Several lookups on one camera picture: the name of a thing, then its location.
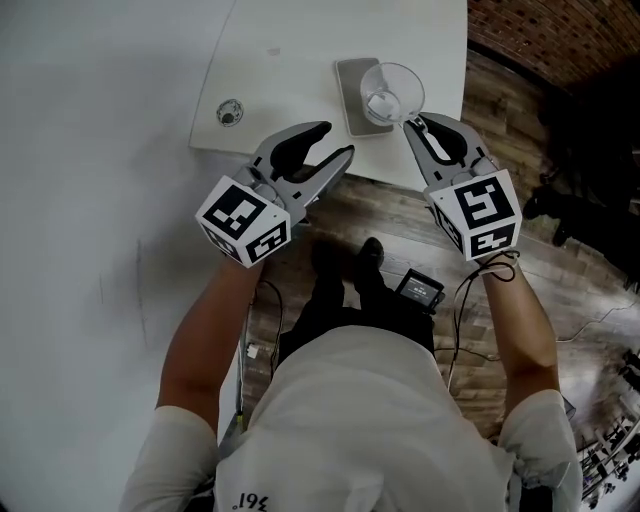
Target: black cable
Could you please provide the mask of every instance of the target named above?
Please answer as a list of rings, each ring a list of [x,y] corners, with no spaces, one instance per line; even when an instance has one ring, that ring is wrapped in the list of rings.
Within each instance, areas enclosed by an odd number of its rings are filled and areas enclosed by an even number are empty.
[[[273,379],[273,372],[275,371],[274,366],[276,359],[278,357],[278,350],[280,348],[280,334],[282,334],[282,324],[284,323],[284,303],[282,301],[282,295],[280,294],[280,290],[274,285],[271,281],[267,281],[266,279],[260,280],[261,283],[270,286],[276,295],[278,296],[278,303],[280,304],[280,322],[278,324],[278,333],[276,334],[276,341],[273,347],[273,352],[271,352],[271,356],[269,357],[269,367],[271,369],[271,378]]]
[[[455,347],[440,347],[440,348],[434,349],[433,351],[439,352],[440,350],[455,350]],[[500,356],[487,356],[485,354],[481,354],[480,352],[475,352],[473,350],[469,350],[468,348],[464,348],[464,347],[460,347],[458,348],[458,350],[461,350],[462,352],[467,352],[469,354],[473,354],[474,356],[481,357],[482,359],[485,359],[490,363],[497,363],[500,361]]]
[[[484,263],[481,263],[480,266],[474,270],[473,272],[471,272],[471,274],[469,274],[464,281],[462,281],[462,283],[460,283],[460,286],[458,286],[458,289],[456,290],[454,296],[453,296],[453,336],[454,336],[454,353],[453,353],[453,358],[451,360],[451,365],[449,366],[449,381],[447,384],[447,388],[451,387],[451,378],[453,376],[453,368],[455,367],[456,361],[458,359],[458,353],[460,352],[461,348],[460,348],[460,327],[462,325],[462,315],[464,313],[464,307],[467,303],[467,298],[469,297],[469,291],[471,290],[471,286],[473,285],[473,282],[481,275],[486,274],[486,273],[491,273],[493,275],[494,278],[498,279],[499,281],[502,281],[503,283],[509,283],[511,281],[513,281],[516,278],[516,271],[515,268],[513,267],[512,264],[507,263],[506,261],[494,261],[496,258],[498,258],[499,256],[506,256],[509,259],[512,259],[514,261],[517,261],[518,257],[520,256],[520,253],[516,250],[507,250],[507,251],[501,251],[499,253],[494,254],[491,258],[489,258],[487,261],[485,261]],[[496,274],[496,270],[502,268],[502,269],[509,269],[511,270],[511,276],[509,276],[508,278],[504,278],[499,276],[498,274]],[[458,313],[458,315],[456,315],[456,298],[458,297],[458,294],[460,293],[460,291],[462,290],[462,288],[464,286],[467,286],[465,292],[464,292],[464,298],[462,299],[462,305],[460,306],[460,312]],[[470,352],[473,353],[470,350],[464,349],[465,352]]]

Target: clear glass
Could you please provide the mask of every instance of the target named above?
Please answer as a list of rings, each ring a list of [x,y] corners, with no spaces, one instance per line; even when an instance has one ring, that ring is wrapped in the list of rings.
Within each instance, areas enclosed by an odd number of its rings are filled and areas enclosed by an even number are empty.
[[[409,121],[424,105],[424,87],[418,75],[393,62],[369,69],[360,82],[364,115],[378,126]]]

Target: forearm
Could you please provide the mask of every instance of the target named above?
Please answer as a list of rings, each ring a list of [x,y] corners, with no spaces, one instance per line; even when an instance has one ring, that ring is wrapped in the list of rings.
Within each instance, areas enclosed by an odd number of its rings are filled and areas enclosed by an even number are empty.
[[[510,276],[505,269],[501,276]],[[483,276],[496,343],[507,374],[507,410],[542,389],[558,389],[556,337],[540,301],[515,265],[515,278]]]
[[[173,336],[162,370],[158,406],[189,409],[216,429],[220,388],[262,266],[246,269],[231,258],[224,260]]]

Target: person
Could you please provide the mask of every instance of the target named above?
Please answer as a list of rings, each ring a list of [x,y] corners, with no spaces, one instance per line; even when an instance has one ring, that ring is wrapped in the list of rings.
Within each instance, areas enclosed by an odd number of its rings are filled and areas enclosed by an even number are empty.
[[[625,289],[640,292],[638,252],[633,242],[640,233],[640,216],[560,194],[549,186],[534,190],[522,215],[530,220],[540,215],[560,219],[552,240],[554,245],[561,247],[569,238],[575,238],[593,247],[627,275]]]
[[[282,336],[247,431],[220,460],[220,388],[262,271],[227,258],[171,342],[120,511],[578,510],[555,335],[517,263],[494,260],[514,267],[510,281],[483,275],[507,377],[494,446],[462,417],[433,356],[431,319],[403,310],[383,259],[368,240],[355,262],[361,310],[342,308],[339,266],[314,247],[312,297]]]
[[[623,355],[624,366],[618,371],[619,375],[625,380],[631,388],[640,393],[640,375],[638,375],[632,368],[640,369],[640,358],[634,354],[631,350],[627,350]]]

